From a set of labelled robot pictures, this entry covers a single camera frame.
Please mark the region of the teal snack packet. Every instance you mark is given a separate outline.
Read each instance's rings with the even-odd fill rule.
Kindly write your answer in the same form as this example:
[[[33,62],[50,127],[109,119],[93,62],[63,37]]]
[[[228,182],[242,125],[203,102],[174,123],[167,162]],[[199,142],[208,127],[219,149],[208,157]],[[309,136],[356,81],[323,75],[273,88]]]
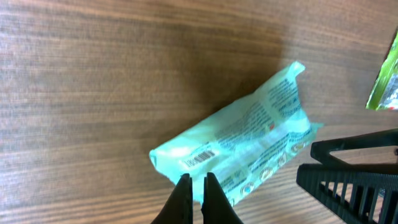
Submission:
[[[213,173],[236,205],[316,138],[323,125],[303,110],[293,62],[253,93],[207,117],[149,153],[155,170],[176,184],[192,178],[193,199],[204,201],[204,178]]]

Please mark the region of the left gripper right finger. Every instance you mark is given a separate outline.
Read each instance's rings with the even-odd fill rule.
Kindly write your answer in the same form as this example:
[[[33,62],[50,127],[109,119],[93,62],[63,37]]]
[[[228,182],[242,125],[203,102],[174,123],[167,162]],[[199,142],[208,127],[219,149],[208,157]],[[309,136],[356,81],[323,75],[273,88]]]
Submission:
[[[203,204],[204,224],[243,224],[234,212],[214,173],[204,178]]]

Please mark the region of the green snack bag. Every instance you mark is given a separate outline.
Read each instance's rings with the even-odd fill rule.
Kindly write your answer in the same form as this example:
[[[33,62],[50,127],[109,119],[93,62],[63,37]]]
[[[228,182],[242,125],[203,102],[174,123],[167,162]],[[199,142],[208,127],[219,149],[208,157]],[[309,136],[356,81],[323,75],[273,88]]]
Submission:
[[[366,103],[367,110],[397,110],[397,29]]]

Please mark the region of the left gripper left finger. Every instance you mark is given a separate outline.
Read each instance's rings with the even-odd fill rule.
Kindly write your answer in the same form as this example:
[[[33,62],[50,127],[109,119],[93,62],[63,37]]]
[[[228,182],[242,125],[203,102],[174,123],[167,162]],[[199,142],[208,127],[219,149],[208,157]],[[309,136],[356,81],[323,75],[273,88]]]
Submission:
[[[192,224],[192,178],[183,174],[160,213],[151,224]]]

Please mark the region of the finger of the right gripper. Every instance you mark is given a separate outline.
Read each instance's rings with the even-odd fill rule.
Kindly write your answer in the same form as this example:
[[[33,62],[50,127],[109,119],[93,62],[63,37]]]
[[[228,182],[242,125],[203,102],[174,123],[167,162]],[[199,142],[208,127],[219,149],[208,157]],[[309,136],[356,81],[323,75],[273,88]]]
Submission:
[[[345,223],[397,223],[396,164],[303,164],[296,182]]]
[[[318,141],[312,144],[310,156],[327,167],[349,169],[358,172],[397,174],[397,164],[349,164],[330,154],[333,151],[349,151],[387,146],[397,146],[397,129]]]

